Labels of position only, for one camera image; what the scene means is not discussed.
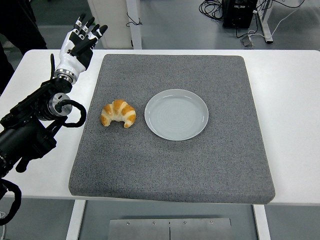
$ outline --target floor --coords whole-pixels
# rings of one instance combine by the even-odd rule
[[[234,29],[225,29],[220,22],[202,15],[198,10],[200,3],[202,0],[141,0],[143,49],[320,50],[318,0],[306,0],[299,10],[282,21],[273,35],[272,44],[265,43],[264,38],[259,35],[252,36],[252,48],[242,46]],[[299,0],[282,0],[282,3],[296,6]],[[280,20],[294,11],[276,2],[273,4],[268,21],[271,31],[274,31]],[[72,29],[80,13],[90,15],[86,0],[32,0],[31,6],[48,49],[61,48],[66,33]],[[256,29],[254,20],[249,30],[251,29]],[[242,35],[247,31],[240,29],[238,34]],[[262,34],[260,25],[257,33]],[[0,35],[0,41],[3,44],[6,38]],[[97,44],[96,49],[103,49],[102,44]],[[20,51],[12,47],[7,48],[6,53],[8,60],[16,68],[23,57]],[[1,210],[8,209],[10,204],[11,199],[4,198],[0,202]],[[30,239],[64,239],[72,206],[72,200],[24,199],[19,214],[6,226],[5,239],[25,239],[26,233]],[[219,205],[193,207],[169,203],[133,203],[128,206],[116,201],[89,201],[79,239],[107,239],[108,221],[111,218],[142,218],[148,213],[159,217],[171,211],[176,217],[203,217],[208,214],[233,216],[239,223],[242,217],[246,227],[240,224],[234,227],[235,236],[241,236],[235,239],[245,239],[244,236],[247,236],[246,239],[257,239],[252,210],[241,206],[230,213],[231,208],[224,208],[225,206]],[[267,205],[265,209],[272,240],[319,239],[320,207]]]

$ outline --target white plate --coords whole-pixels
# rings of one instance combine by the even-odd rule
[[[151,131],[173,141],[191,139],[201,133],[208,117],[205,102],[193,92],[183,89],[159,92],[144,110],[144,118]]]

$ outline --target white table leg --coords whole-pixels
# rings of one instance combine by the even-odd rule
[[[139,23],[138,3],[139,0],[126,0],[128,15],[137,24]],[[130,31],[133,49],[142,49],[140,25],[134,25],[133,23],[130,23]]]
[[[66,240],[78,240],[86,200],[75,200]]]
[[[262,0],[259,0],[257,3],[257,6],[259,6],[261,4]],[[259,10],[258,12],[258,16],[259,16],[259,20],[260,20],[260,24],[261,24],[261,28],[263,31],[263,35],[265,36],[264,40],[267,44],[271,44],[274,42],[272,36],[271,36],[271,32],[269,29],[269,25],[268,25],[268,19],[270,17],[271,11],[272,11],[272,0],[267,0],[266,4],[262,6],[261,9],[264,10]]]
[[[258,233],[258,239],[271,240],[265,206],[253,204],[252,207],[254,212],[256,231]]]

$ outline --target white robotic hand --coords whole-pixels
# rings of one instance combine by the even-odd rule
[[[85,14],[81,14],[73,26],[73,30],[68,32],[62,48],[60,50],[60,64],[56,67],[54,76],[63,75],[68,78],[71,84],[75,84],[79,74],[89,67],[93,49],[98,40],[108,29],[107,25],[97,24],[89,33],[89,27],[94,22],[92,17],[83,27],[82,21]]]

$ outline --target black box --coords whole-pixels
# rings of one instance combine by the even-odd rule
[[[222,0],[224,28],[248,29],[258,0]]]

